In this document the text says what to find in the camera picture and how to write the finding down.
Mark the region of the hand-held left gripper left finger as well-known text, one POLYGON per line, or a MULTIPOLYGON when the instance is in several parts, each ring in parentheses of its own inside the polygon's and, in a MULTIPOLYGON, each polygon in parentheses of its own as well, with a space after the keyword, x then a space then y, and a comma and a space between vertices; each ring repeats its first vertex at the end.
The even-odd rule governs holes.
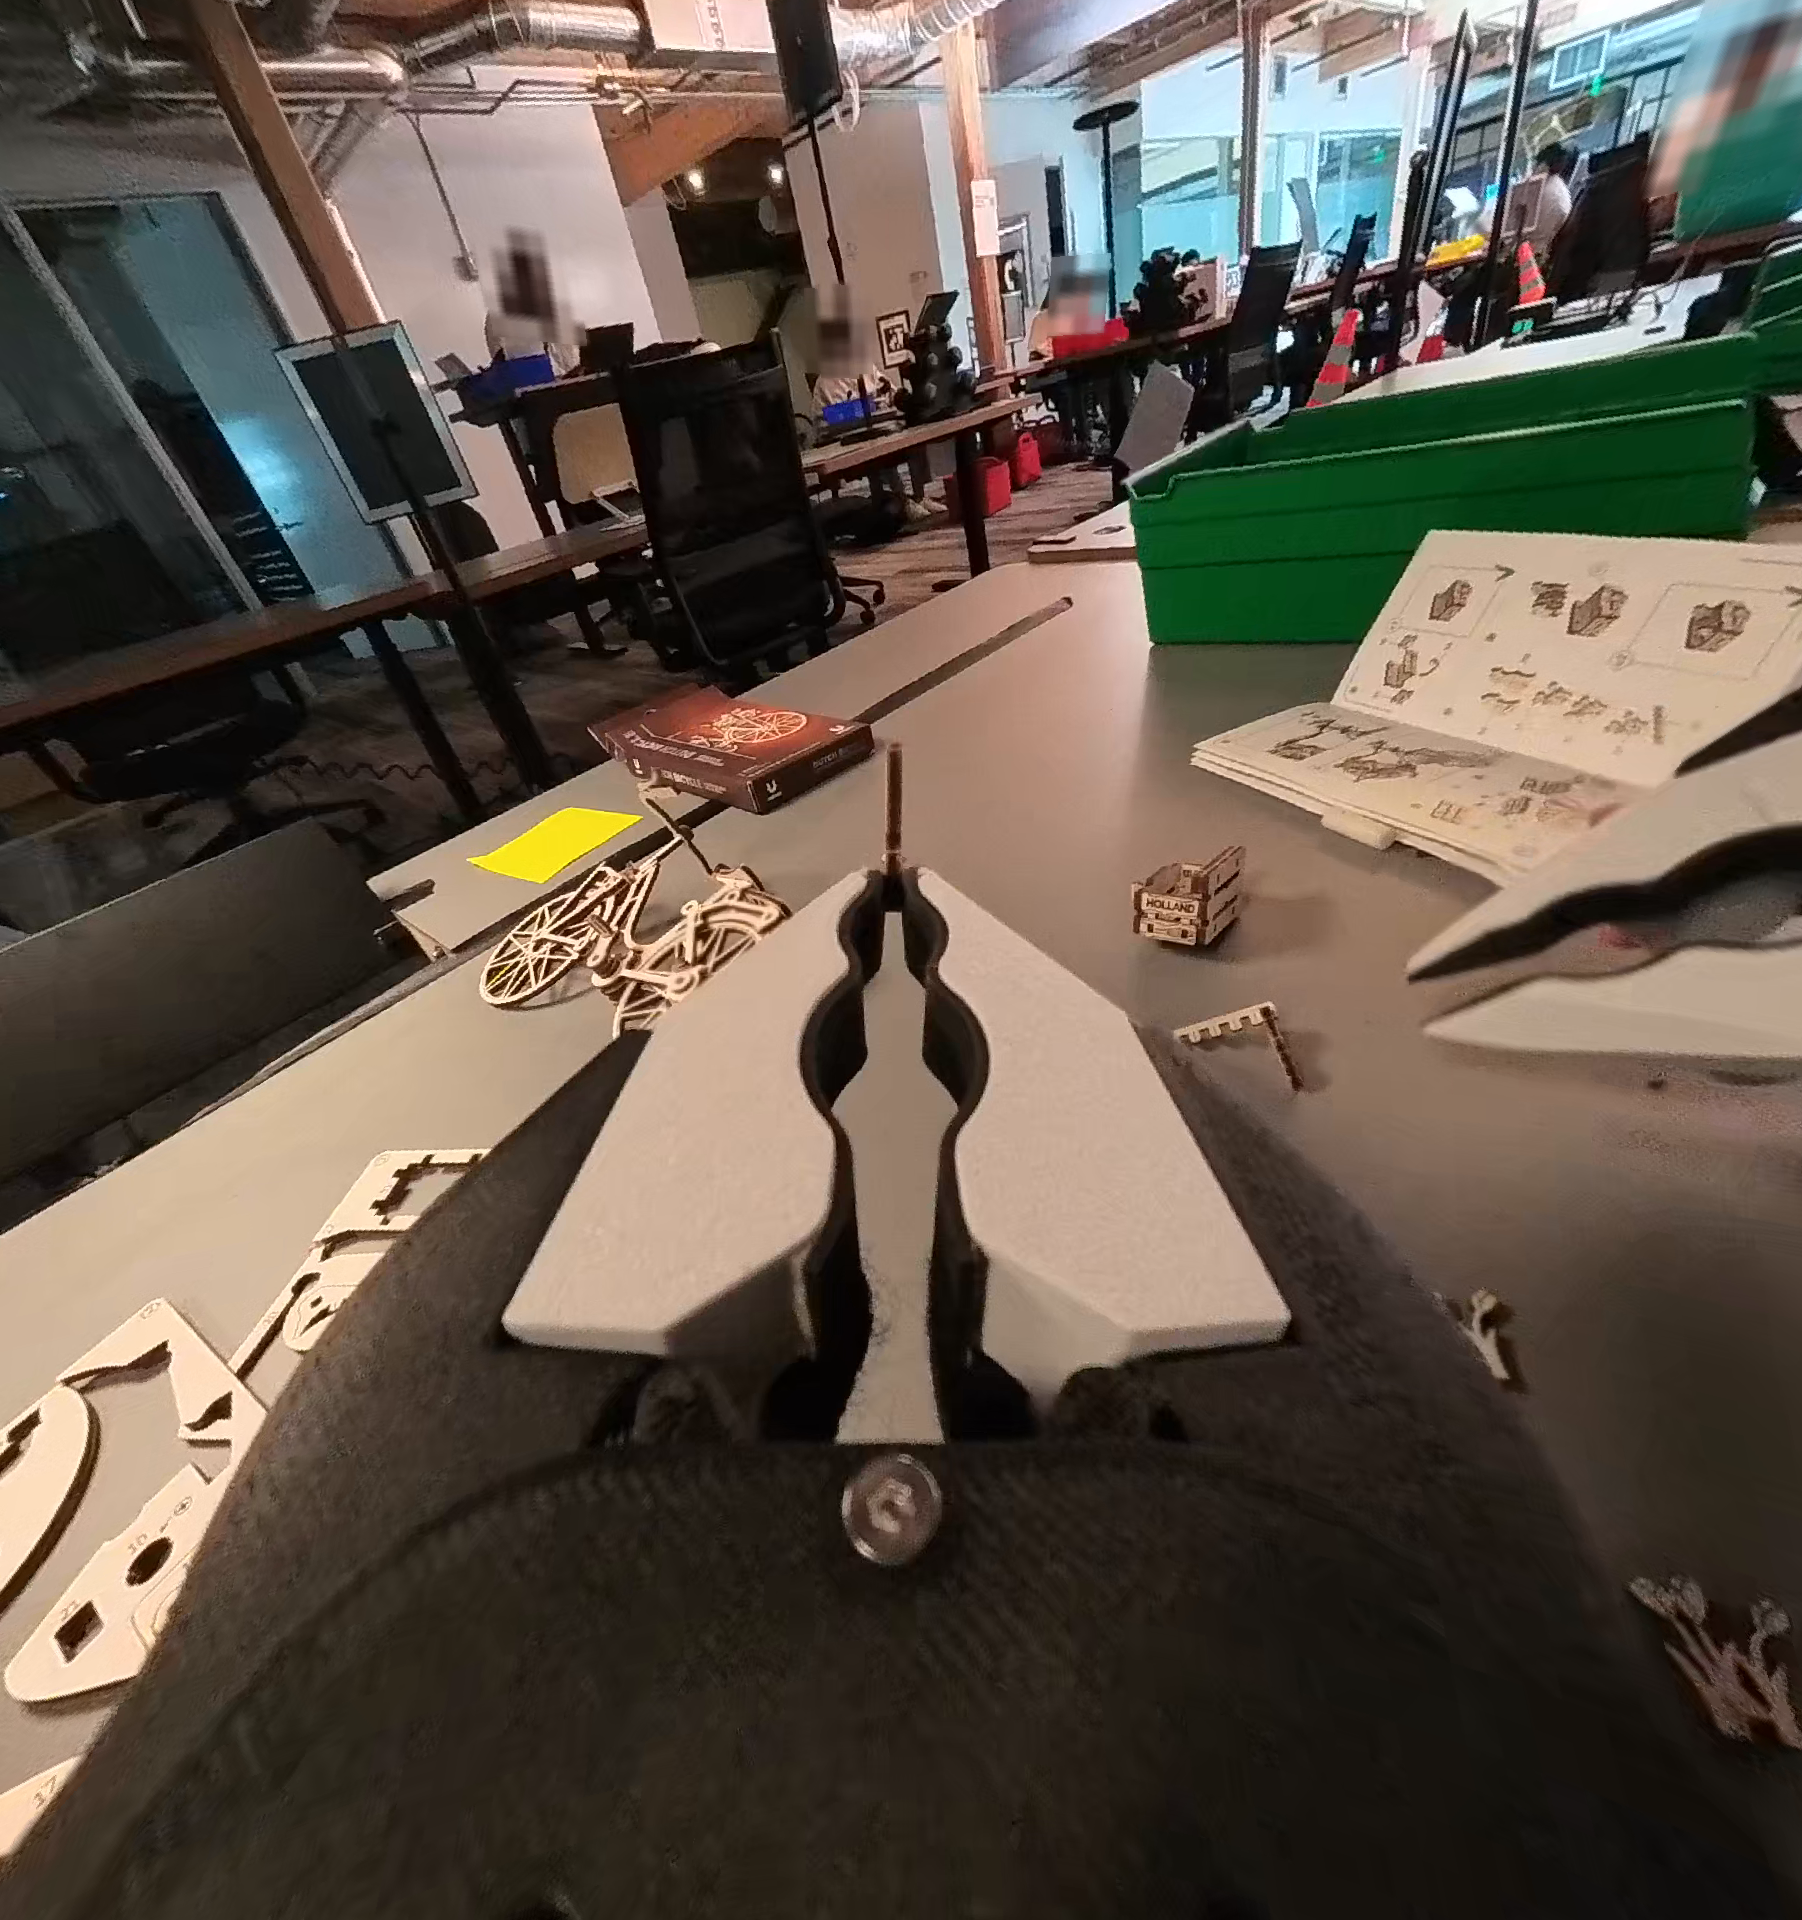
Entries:
POLYGON ((644 1035, 502 1330, 648 1359, 860 1359, 837 1105, 866 1069, 884 883, 853 872, 644 1035))

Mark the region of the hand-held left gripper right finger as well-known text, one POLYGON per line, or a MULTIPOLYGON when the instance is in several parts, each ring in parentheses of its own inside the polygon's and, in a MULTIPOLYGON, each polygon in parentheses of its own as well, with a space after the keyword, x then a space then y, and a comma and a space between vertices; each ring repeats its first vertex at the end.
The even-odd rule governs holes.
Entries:
POLYGON ((1292 1311, 1132 1019, 936 872, 905 874, 902 924, 954 1104, 936 1400, 1054 1402, 1081 1373, 1281 1342, 1292 1311))

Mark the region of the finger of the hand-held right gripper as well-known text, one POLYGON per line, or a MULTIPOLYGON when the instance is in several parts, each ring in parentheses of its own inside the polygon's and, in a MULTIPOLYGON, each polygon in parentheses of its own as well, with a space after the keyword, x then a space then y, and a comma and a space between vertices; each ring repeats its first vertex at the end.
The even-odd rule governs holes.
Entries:
POLYGON ((1437 1043, 1557 1063, 1802 1075, 1802 914, 1748 945, 1616 945, 1526 963, 1424 1023, 1437 1043))
POLYGON ((1802 878, 1802 730, 1675 777, 1503 887, 1487 945, 1664 921, 1756 878, 1802 878))

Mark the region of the toothed wooden model part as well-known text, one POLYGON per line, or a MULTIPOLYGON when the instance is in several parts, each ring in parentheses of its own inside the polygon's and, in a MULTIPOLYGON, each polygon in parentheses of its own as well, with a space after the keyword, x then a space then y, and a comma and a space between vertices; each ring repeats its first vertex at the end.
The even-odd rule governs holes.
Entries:
POLYGON ((1172 1039, 1183 1047, 1199 1050, 1221 1041, 1235 1041, 1249 1032, 1260 1032, 1268 1041, 1292 1093, 1305 1093, 1299 1063, 1272 1002, 1256 1002, 1211 1019, 1178 1024, 1172 1030, 1172 1039))

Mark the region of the wooden bicycle model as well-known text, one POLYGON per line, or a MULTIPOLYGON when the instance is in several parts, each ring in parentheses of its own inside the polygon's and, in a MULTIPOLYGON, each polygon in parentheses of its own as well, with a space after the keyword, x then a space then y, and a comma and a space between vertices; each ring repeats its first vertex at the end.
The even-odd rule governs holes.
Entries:
POLYGON ((703 890, 669 921, 648 907, 672 852, 696 855, 691 837, 630 864, 601 864, 533 907, 486 954, 480 977, 493 1011, 529 1011, 598 996, 611 1039, 654 1030, 716 973, 761 946, 792 921, 749 866, 703 866, 703 890))

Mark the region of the dark model kit box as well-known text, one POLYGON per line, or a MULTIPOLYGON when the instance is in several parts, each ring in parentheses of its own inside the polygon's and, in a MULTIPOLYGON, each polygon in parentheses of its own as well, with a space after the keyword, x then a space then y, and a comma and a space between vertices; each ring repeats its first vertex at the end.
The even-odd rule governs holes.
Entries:
POLYGON ((691 687, 591 725, 598 749, 636 780, 769 816, 866 764, 863 721, 810 716, 691 687))

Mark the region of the instruction booklet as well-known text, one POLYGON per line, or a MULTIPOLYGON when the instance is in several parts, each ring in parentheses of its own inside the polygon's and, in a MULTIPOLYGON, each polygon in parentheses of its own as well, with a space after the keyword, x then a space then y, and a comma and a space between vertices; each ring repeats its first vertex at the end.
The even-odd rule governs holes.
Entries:
POLYGON ((1191 764, 1492 886, 1802 683, 1802 543, 1432 532, 1335 694, 1191 764))

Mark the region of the wooden part sheet square windows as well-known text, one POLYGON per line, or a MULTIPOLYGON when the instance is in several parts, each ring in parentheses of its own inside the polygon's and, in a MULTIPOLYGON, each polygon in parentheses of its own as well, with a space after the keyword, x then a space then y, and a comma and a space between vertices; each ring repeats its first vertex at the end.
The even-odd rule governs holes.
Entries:
POLYGON ((232 1373, 244 1381, 271 1348, 310 1352, 373 1268, 481 1159, 481 1149, 398 1149, 369 1159, 229 1359, 232 1373))

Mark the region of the small wooden crate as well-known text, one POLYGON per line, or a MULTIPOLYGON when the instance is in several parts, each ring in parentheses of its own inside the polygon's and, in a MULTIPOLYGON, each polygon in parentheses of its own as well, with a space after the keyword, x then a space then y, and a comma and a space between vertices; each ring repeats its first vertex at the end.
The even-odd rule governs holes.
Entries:
POLYGON ((1230 846, 1204 860, 1155 870, 1132 886, 1132 934, 1180 949, 1218 945, 1241 917, 1243 870, 1243 846, 1230 846))

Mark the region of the yellow paper sheet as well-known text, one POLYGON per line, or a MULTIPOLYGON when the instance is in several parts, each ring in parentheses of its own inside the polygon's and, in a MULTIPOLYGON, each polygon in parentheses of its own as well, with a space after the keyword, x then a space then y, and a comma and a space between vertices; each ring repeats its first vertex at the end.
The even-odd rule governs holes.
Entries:
POLYGON ((512 883, 546 886, 641 824, 637 813, 559 807, 497 847, 469 855, 469 866, 512 883))

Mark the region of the wooden tulip piece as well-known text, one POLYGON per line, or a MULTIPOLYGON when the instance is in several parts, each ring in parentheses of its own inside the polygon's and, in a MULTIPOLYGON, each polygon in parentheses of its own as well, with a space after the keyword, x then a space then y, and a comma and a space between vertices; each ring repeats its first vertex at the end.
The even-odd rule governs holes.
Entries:
POLYGON ((1444 1316, 1464 1334, 1475 1355, 1486 1365, 1490 1381, 1511 1394, 1523 1391, 1519 1362, 1508 1342, 1508 1304, 1490 1288, 1477 1288, 1468 1296, 1440 1296, 1444 1316))
POLYGON ((1718 1738, 1802 1756, 1802 1718, 1783 1659, 1793 1621, 1783 1607, 1753 1597, 1745 1624, 1729 1632, 1705 1590, 1683 1573, 1635 1577, 1631 1597, 1658 1621, 1664 1658, 1718 1738))

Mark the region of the tall green bin stack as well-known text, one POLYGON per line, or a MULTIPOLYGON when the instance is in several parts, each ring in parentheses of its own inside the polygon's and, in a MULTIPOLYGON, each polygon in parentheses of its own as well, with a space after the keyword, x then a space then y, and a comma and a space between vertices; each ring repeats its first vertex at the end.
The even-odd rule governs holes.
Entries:
POLYGON ((1156 649, 1366 634, 1428 532, 1736 542, 1756 336, 1237 422, 1130 477, 1156 649))

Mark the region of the wooden part sheet round holes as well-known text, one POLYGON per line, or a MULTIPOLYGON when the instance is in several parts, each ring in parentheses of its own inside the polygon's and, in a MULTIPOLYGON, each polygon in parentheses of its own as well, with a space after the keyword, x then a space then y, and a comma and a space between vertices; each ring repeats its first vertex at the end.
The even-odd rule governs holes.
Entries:
POLYGON ((147 1663, 188 1582, 234 1465, 260 1433, 267 1410, 236 1365, 220 1359, 166 1299, 150 1299, 67 1365, 48 1413, 75 1414, 71 1498, 48 1500, 56 1531, 95 1465, 91 1391, 121 1375, 161 1375, 178 1441, 191 1453, 74 1573, 2 1668, 2 1693, 24 1711, 60 1711, 123 1690, 147 1663))

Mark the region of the black mesh office chair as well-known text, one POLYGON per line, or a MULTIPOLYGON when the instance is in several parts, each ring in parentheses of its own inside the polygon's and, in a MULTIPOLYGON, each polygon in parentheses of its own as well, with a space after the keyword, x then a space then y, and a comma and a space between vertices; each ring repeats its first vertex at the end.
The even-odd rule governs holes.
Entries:
POLYGON ((874 625, 884 590, 831 556, 778 345, 630 360, 617 405, 672 671, 738 694, 828 652, 844 614, 874 625))

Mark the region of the long brown desk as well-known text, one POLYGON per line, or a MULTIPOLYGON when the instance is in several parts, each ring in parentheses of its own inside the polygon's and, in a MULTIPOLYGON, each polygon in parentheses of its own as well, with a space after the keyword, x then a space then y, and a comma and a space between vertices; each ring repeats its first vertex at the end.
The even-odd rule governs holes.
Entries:
POLYGON ((507 749, 515 777, 529 796, 543 794, 554 785, 554 764, 523 696, 515 692, 484 612, 512 591, 622 555, 637 555, 644 547, 645 528, 641 520, 605 520, 594 528, 507 547, 469 565, 449 563, 446 571, 423 574, 396 587, 360 595, 314 595, 219 616, 166 637, 135 641, 126 649, 24 677, 18 688, 2 694, 0 755, 35 751, 61 738, 64 721, 95 718, 145 694, 166 694, 203 680, 236 672, 258 676, 313 656, 348 634, 360 634, 369 641, 381 680, 431 760, 434 776, 461 824, 480 827, 486 809, 474 777, 387 634, 387 625, 427 620, 449 633, 463 672, 507 749))

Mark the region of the framed panel on stand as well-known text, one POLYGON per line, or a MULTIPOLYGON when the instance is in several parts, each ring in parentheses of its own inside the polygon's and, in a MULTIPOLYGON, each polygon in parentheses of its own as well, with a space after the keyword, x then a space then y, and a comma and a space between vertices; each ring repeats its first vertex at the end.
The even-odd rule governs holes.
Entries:
POLYGON ((297 343, 275 353, 297 405, 320 437, 348 497, 365 526, 408 520, 446 582, 445 622, 461 665, 529 794, 554 782, 554 766, 525 707, 500 644, 481 614, 446 505, 472 505, 477 479, 403 323, 371 323, 297 343))

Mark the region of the silver ventilation duct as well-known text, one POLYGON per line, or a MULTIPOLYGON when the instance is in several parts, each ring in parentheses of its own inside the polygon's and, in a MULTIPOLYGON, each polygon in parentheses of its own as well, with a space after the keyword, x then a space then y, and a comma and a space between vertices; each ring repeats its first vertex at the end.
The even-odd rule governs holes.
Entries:
POLYGON ((497 70, 617 78, 657 40, 636 4, 314 4, 294 52, 371 52, 408 87, 474 89, 497 70))

